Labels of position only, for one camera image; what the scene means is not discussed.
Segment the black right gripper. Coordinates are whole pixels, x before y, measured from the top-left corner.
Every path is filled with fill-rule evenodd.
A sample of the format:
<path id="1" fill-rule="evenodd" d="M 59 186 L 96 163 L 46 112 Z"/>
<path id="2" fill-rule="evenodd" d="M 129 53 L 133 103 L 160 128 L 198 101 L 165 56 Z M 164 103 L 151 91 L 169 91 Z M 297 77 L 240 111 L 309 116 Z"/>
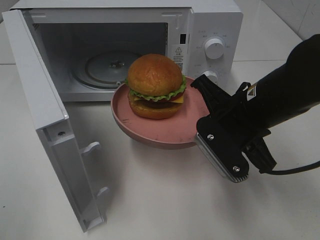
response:
<path id="1" fill-rule="evenodd" d="M 268 128 L 259 126 L 245 107 L 247 92 L 253 90 L 254 86 L 243 82 L 234 95 L 229 95 L 204 74 L 190 86 L 200 92 L 211 118 L 231 138 L 232 144 L 246 154 L 260 173 L 272 172 L 277 162 L 263 139 L 271 132 Z"/>

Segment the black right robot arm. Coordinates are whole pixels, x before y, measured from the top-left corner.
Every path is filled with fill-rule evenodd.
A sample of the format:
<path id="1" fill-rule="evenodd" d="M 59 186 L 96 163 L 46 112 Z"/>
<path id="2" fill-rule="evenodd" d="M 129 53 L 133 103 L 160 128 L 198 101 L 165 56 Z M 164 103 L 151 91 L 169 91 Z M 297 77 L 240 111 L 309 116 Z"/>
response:
<path id="1" fill-rule="evenodd" d="M 275 170 L 264 137 L 270 128 L 303 114 L 320 102 L 320 36 L 298 44 L 286 62 L 257 81 L 243 82 L 230 95 L 205 75 L 191 86 L 197 89 L 209 115 L 196 123 L 196 138 L 219 173 L 232 182 L 245 179 L 249 165 L 260 173 L 291 175 L 316 169 L 318 162 Z"/>

